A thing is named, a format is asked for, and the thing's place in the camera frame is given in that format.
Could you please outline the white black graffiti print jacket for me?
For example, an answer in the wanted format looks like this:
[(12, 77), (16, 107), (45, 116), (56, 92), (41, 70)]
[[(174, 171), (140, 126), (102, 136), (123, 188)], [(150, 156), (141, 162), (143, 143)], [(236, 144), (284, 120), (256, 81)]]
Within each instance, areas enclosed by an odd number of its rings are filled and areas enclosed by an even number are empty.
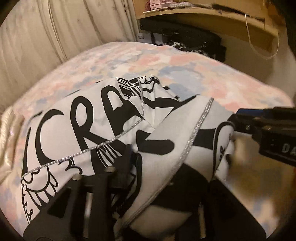
[(209, 97), (178, 100), (154, 76), (110, 78), (71, 93), (28, 121), (21, 177), (27, 221), (73, 175), (100, 174), (130, 147), (140, 163), (123, 201), (112, 196), (114, 230), (163, 238), (198, 209), (233, 151), (231, 116)]

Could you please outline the pastel patterned bed cover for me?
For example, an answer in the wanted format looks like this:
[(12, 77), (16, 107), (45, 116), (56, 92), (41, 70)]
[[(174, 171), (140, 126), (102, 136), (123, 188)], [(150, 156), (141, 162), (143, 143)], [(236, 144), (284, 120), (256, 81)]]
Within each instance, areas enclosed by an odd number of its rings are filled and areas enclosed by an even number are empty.
[(282, 90), (201, 54), (171, 46), (112, 42), (84, 51), (36, 82), (14, 103), (26, 120), (66, 95), (112, 78), (154, 75), (180, 99), (213, 97), (228, 110), (292, 106)]

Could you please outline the wooden shelf desk unit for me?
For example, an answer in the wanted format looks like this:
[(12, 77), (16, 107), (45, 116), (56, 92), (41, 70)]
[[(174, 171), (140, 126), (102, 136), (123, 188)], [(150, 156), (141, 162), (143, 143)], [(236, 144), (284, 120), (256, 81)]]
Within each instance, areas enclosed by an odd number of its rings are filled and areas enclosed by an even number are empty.
[(150, 19), (185, 24), (217, 34), (224, 34), (271, 52), (278, 29), (255, 18), (206, 8), (155, 9), (145, 12), (146, 1), (133, 1), (138, 20)]

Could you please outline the cream shiny puffer jacket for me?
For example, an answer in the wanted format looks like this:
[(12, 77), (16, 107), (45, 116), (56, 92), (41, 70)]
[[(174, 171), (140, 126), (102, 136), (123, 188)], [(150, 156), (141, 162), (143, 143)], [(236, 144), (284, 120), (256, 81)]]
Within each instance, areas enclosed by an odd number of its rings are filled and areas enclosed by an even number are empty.
[(8, 107), (1, 115), (1, 183), (13, 170), (16, 144), (23, 120), (24, 117), (19, 113), (15, 113), (12, 106)]

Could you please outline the beige patterned curtain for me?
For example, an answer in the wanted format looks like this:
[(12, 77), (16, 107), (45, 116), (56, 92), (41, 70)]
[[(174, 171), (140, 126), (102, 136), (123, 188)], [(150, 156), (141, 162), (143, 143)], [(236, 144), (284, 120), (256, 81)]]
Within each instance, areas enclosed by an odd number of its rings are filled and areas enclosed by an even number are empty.
[(132, 1), (19, 1), (1, 25), (1, 110), (81, 52), (137, 32)]

